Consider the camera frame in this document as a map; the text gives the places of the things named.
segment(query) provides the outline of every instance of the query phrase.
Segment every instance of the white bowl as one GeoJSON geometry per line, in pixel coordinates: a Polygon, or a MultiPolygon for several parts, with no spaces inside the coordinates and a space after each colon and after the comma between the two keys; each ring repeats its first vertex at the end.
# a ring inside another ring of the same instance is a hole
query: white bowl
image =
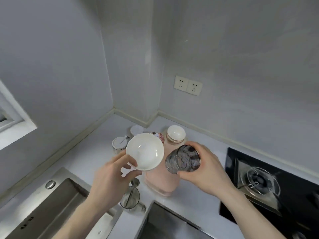
{"type": "Polygon", "coordinates": [[[185,130],[176,125],[172,125],[167,129],[167,135],[175,141],[183,141],[185,139],[185,130]]]}
{"type": "Polygon", "coordinates": [[[164,146],[158,137],[150,133],[142,133],[129,141],[126,154],[131,155],[138,163],[138,166],[134,168],[147,171],[160,164],[164,157],[164,146]]]}
{"type": "Polygon", "coordinates": [[[130,131],[131,131],[132,135],[135,137],[136,135],[144,132],[144,127],[142,127],[140,125],[134,125],[131,127],[130,131]]]}

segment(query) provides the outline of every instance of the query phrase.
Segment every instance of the white window sill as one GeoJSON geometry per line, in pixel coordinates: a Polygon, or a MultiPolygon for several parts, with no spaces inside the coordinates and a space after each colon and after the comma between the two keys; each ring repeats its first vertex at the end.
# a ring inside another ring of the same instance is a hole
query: white window sill
{"type": "Polygon", "coordinates": [[[32,122],[22,121],[0,132],[0,150],[14,143],[16,140],[32,132],[37,127],[32,122]]]}

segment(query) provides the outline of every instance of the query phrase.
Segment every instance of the window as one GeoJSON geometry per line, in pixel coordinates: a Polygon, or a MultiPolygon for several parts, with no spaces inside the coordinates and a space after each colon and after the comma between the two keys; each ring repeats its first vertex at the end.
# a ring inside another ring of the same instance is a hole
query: window
{"type": "Polygon", "coordinates": [[[0,150],[34,129],[35,124],[0,80],[0,150]]]}

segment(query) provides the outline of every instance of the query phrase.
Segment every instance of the gas stove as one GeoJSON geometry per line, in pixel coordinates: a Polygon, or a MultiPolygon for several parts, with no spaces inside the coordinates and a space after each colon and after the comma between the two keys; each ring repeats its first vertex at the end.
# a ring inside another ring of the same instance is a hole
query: gas stove
{"type": "MultiPolygon", "coordinates": [[[[228,148],[233,184],[288,239],[319,238],[319,185],[228,148]]],[[[235,222],[221,203],[219,214],[235,222]]]]}

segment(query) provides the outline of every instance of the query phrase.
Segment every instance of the white countertop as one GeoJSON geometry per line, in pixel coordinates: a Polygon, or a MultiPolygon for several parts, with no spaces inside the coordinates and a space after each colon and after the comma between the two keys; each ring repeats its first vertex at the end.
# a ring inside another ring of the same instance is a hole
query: white countertop
{"type": "MultiPolygon", "coordinates": [[[[163,117],[157,117],[145,132],[162,132],[170,125],[176,124],[173,121],[163,117]]],[[[30,185],[15,196],[7,205],[0,209],[0,221],[12,211],[29,195],[31,195],[39,186],[43,185],[58,169],[65,167],[70,172],[84,180],[88,184],[92,184],[94,172],[96,169],[106,163],[114,156],[112,148],[112,140],[118,136],[129,135],[130,127],[134,123],[120,116],[112,115],[106,122],[98,127],[94,132],[77,144],[65,156],[46,170],[41,176],[34,180],[30,185]]],[[[215,153],[221,163],[224,165],[227,144],[214,140],[204,134],[183,127],[186,131],[188,140],[197,141],[206,145],[213,153],[215,153]]],[[[319,179],[304,174],[299,170],[281,164],[278,161],[267,159],[255,154],[251,151],[243,151],[250,156],[268,162],[274,166],[294,173],[304,179],[319,184],[319,179]]],[[[179,187],[170,197],[163,197],[150,190],[144,183],[143,175],[138,177],[141,184],[138,190],[141,194],[140,201],[149,209],[152,201],[158,201],[162,205],[168,207],[175,213],[181,215],[187,220],[199,226],[205,233],[215,239],[242,239],[244,238],[239,227],[219,215],[220,201],[210,196],[190,182],[181,180],[179,187]]],[[[144,215],[141,213],[123,212],[118,219],[116,225],[111,231],[108,239],[135,239],[140,227],[143,225],[144,215]]]]}

